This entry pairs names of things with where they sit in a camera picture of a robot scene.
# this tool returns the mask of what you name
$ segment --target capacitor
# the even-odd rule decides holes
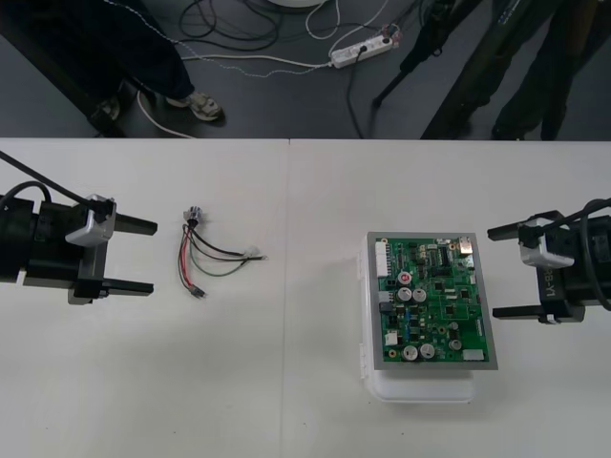
[[[416,361],[418,359],[418,349],[413,345],[408,345],[401,350],[401,356],[405,361]]]
[[[424,302],[427,299],[427,292],[424,289],[418,288],[413,290],[411,296],[416,302]]]
[[[460,348],[462,348],[462,342],[453,340],[448,343],[448,346],[450,347],[450,350],[458,351]]]
[[[397,299],[401,302],[407,302],[411,299],[411,290],[409,288],[401,288],[397,291]]]
[[[420,354],[425,360],[429,360],[433,356],[435,356],[435,347],[430,343],[425,343],[420,346]]]
[[[411,273],[410,272],[400,272],[399,276],[397,277],[397,281],[399,282],[399,284],[402,284],[403,286],[407,286],[408,284],[411,283]]]

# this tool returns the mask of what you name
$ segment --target extension cord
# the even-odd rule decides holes
[[[347,65],[353,64],[356,61],[356,57],[362,47],[367,48],[366,51],[361,52],[359,62],[369,59],[374,55],[381,54],[382,52],[389,51],[392,49],[392,40],[384,36],[375,36],[369,40],[357,43],[348,48],[337,50],[331,53],[331,63],[336,69],[341,69]]]

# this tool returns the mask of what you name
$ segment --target circuit board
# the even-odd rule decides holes
[[[488,362],[468,237],[376,239],[385,362]]]

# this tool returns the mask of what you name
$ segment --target white wire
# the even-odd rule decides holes
[[[213,62],[215,64],[217,64],[219,67],[221,67],[222,69],[225,70],[236,70],[238,72],[240,72],[241,74],[243,74],[244,76],[250,76],[252,78],[268,78],[269,76],[271,76],[272,74],[277,74],[277,73],[288,73],[288,74],[307,74],[310,72],[314,72],[315,70],[321,69],[324,66],[321,67],[314,67],[314,68],[309,68],[303,72],[293,72],[292,70],[273,70],[271,72],[265,73],[265,74],[256,74],[256,73],[248,73],[245,72],[243,69],[241,69],[240,67],[227,67],[223,64],[220,64],[219,62],[212,60],[212,59],[208,59],[202,56],[199,56],[195,51],[193,51],[193,49],[187,45],[186,43],[182,43],[181,41],[175,40],[174,38],[170,38],[166,35],[164,35],[163,33],[161,33],[160,31],[158,31],[155,27],[153,27],[152,25],[150,25],[148,22],[146,22],[146,19],[144,19],[144,17],[142,16],[142,14],[140,14],[138,11],[134,10],[133,8],[130,8],[126,5],[122,5],[120,3],[115,3],[112,0],[102,0],[104,3],[107,3],[108,5],[112,5],[113,7],[119,7],[119,8],[124,8],[125,10],[132,12],[133,14],[135,14],[136,16],[138,16],[140,18],[140,20],[146,25],[146,27],[148,27],[149,29],[151,29],[152,31],[154,31],[157,35],[159,35],[161,38],[163,38],[164,40],[169,41],[170,43],[174,44],[174,45],[181,45],[182,47],[184,47],[187,51],[189,51],[190,53],[193,54],[194,57],[196,57],[198,60],[201,60],[203,62]]]
[[[307,16],[307,18],[305,19],[305,29],[307,30],[307,33],[309,33],[309,36],[311,36],[312,38],[314,38],[315,40],[327,40],[329,39],[331,36],[333,36],[335,33],[337,33],[338,29],[340,28],[340,24],[342,22],[342,16],[340,14],[340,0],[335,0],[335,11],[337,12],[337,23],[335,24],[335,29],[333,29],[333,31],[329,34],[329,35],[325,35],[325,36],[320,36],[320,35],[315,35],[310,29],[309,29],[309,19],[310,17],[312,17],[312,15],[318,11],[320,8],[323,7],[323,5],[327,2],[328,0],[324,0],[318,7],[316,7],[314,10],[311,11],[311,13]]]
[[[306,64],[306,62],[295,62],[294,60],[282,59],[281,57],[275,57],[273,55],[225,55],[225,54],[206,54],[206,55],[193,55],[183,57],[184,61],[200,60],[203,59],[265,59],[275,60],[276,62],[282,62],[284,64],[296,65],[298,67],[306,67],[309,69],[322,69],[323,67],[330,67],[332,64],[327,62],[326,64]]]
[[[140,109],[142,110],[142,112],[144,113],[144,115],[148,118],[149,121],[151,121],[153,124],[155,124],[156,127],[158,127],[159,129],[161,129],[163,132],[167,132],[168,134],[172,134],[175,136],[181,136],[182,138],[194,138],[194,136],[190,136],[187,134],[181,134],[180,132],[176,132],[173,131],[172,129],[168,129],[167,127],[163,127],[161,124],[159,124],[158,122],[156,122],[149,114],[148,112],[144,109],[144,106],[142,105],[142,100],[140,99],[140,95],[141,92],[138,91],[136,98],[137,98],[137,104],[139,105]]]
[[[346,38],[348,38],[349,36],[351,36],[353,33],[356,33],[362,29],[364,29],[366,26],[368,26],[369,24],[371,24],[373,21],[375,21],[378,16],[380,14],[382,14],[382,11],[384,10],[384,8],[386,7],[386,5],[389,3],[389,0],[384,0],[384,4],[382,5],[382,8],[380,8],[380,10],[378,10],[378,12],[375,13],[375,15],[369,20],[367,21],[365,24],[363,24],[362,26],[357,27],[356,29],[349,31],[348,33],[346,33],[345,35],[343,35],[341,38],[339,38],[335,43],[333,43],[333,46],[331,46],[331,49],[328,50],[328,55],[329,57],[331,56],[331,53],[335,50],[335,48],[337,47],[337,45],[339,45],[342,41],[344,41]]]

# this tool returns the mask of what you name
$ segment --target white table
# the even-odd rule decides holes
[[[606,454],[611,315],[591,308],[563,326],[493,320],[499,371],[475,374],[472,404],[385,405],[359,381],[355,255],[367,231],[473,231],[489,304],[535,303],[534,270],[486,230],[608,197],[607,145],[2,140],[0,149],[159,223],[150,239],[117,235],[108,260],[108,276],[154,282],[150,298],[74,307],[64,291],[0,285],[6,456]],[[23,179],[0,166],[3,191]],[[205,302],[181,290],[174,265],[191,204],[209,213],[211,239],[270,256],[201,279]]]

